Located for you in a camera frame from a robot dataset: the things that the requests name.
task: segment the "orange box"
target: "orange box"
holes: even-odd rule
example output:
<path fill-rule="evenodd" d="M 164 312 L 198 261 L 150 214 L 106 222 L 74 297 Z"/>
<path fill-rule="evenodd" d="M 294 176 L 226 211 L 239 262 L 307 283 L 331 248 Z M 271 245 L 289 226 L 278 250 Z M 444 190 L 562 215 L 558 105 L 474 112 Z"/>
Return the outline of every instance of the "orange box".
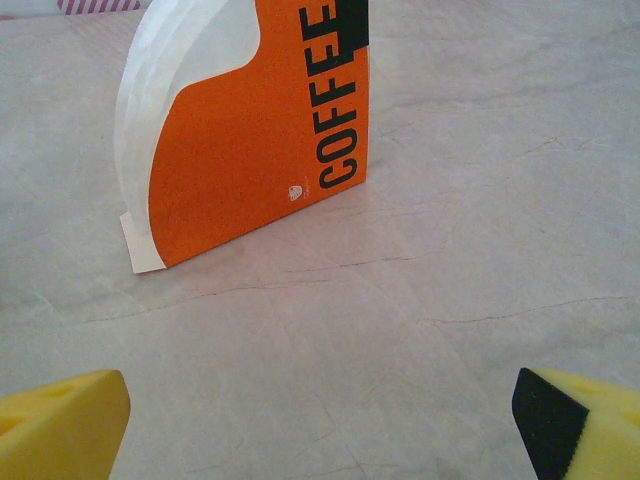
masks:
<path fill-rule="evenodd" d="M 182 89 L 169 109 L 149 178 L 153 245 L 136 246 L 143 229 L 123 217 L 134 271 L 171 267 L 365 181 L 367 2 L 255 0 L 255 56 Z M 136 261 L 150 248 L 162 265 Z"/>

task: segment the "striped cloth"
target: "striped cloth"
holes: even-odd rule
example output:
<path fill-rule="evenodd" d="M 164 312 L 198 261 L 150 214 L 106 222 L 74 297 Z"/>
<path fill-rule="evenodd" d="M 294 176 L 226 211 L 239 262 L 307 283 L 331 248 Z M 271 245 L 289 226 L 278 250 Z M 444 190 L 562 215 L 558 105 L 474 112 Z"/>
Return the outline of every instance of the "striped cloth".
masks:
<path fill-rule="evenodd" d="M 121 12 L 136 10 L 140 6 L 140 0 L 58 0 L 58 7 L 65 15 Z"/>

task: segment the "marble countertop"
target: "marble countertop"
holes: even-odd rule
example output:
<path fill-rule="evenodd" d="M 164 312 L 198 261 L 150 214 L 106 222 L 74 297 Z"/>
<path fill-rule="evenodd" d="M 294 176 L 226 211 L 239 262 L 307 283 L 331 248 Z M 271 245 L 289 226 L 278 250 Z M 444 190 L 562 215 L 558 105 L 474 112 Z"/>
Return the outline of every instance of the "marble countertop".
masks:
<path fill-rule="evenodd" d="M 535 478 L 521 367 L 640 388 L 640 4 L 371 0 L 366 185 L 134 276 L 140 12 L 0 22 L 0 393 L 124 373 L 114 479 Z"/>

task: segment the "small logo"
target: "small logo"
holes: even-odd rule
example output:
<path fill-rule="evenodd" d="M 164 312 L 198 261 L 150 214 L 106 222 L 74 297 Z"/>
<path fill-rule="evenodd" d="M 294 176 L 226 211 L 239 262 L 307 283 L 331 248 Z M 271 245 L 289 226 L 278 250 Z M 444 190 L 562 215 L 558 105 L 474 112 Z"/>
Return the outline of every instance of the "small logo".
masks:
<path fill-rule="evenodd" d="M 289 188 L 289 199 L 292 202 L 295 202 L 302 196 L 302 187 L 300 185 L 295 185 Z"/>

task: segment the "black foam edge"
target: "black foam edge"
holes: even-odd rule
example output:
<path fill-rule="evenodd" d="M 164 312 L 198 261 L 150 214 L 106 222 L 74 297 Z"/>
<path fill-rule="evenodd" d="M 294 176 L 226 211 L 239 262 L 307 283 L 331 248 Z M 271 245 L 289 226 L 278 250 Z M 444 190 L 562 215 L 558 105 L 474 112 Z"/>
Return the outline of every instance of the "black foam edge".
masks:
<path fill-rule="evenodd" d="M 511 407 L 538 479 L 562 480 L 589 409 L 528 368 L 520 370 Z"/>

